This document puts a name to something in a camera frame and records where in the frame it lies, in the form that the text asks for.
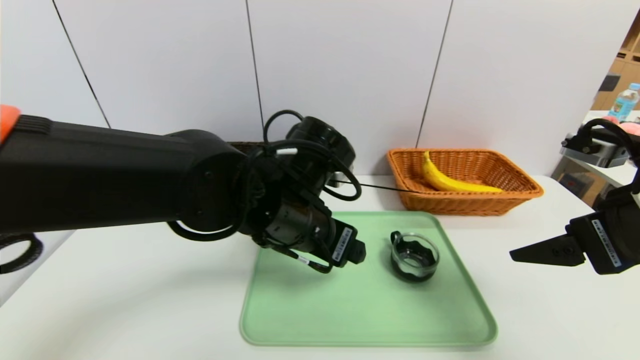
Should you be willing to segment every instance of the orange wicker basket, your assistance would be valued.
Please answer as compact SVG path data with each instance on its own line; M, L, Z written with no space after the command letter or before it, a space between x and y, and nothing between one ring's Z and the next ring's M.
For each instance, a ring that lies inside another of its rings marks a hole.
M424 152L445 175L503 190L491 192L441 192L424 179ZM392 149L387 158L396 177L399 192L408 210L445 215L503 215L527 200L544 193L504 155L483 149Z

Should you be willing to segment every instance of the white wall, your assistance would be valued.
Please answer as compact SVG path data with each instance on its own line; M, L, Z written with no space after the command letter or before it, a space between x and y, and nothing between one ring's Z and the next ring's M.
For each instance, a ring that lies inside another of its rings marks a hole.
M290 108L356 151L354 173L390 173L417 141L450 0L249 0L265 120ZM284 138L289 116L270 129Z
M550 174L637 0L454 0L420 147L486 147Z
M0 101L51 120L106 126L51 0L2 1Z
M112 127L261 139L244 1L56 3Z

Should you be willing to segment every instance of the banana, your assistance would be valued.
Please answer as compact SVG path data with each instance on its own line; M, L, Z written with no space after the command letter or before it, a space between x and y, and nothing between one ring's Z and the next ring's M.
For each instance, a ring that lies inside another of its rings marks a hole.
M441 192L502 192L501 189L493 186L465 183L451 179L443 174L431 161L429 152L424 152L424 165L422 166L424 178L437 190Z

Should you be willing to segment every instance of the label sticker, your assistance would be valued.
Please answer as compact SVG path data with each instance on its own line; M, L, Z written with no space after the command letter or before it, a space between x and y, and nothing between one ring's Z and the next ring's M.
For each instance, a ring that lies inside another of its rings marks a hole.
M335 250L333 251L333 256L331 257L332 259L336 261L340 260L340 258L342 257L342 253L344 252L344 249L347 248L347 243L349 243L351 233L353 233L353 230L351 230L348 227L345 227L344 230L342 230L342 235L340 236L338 245L335 247Z
M607 249L607 254L611 259L613 266L615 266L616 268L619 266L622 266L622 262L618 257L618 253L616 252L616 249L613 248L613 245L611 245L611 240L609 240L609 235L607 235L607 233L604 231L604 228L602 227L602 224L600 223L600 221L596 219L596 220L592 220L591 223L593 224L593 228L596 229L596 233L598 233L598 236L600 237L600 241L602 241L602 245L604 245L604 248Z

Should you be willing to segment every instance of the background table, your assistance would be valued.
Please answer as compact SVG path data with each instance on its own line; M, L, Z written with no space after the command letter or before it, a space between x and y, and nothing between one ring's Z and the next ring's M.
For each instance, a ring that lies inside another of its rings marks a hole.
M391 177L360 179L394 184ZM251 240L198 243L147 224L73 234L0 307L0 358L637 359L640 269L600 276L589 264L509 258L509 250L557 236L569 219L590 212L550 178L536 180L546 195L503 217L438 217L498 322L498 338L487 347L254 347L239 333L257 252ZM352 203L324 198L334 211L403 208L388 190L366 188Z

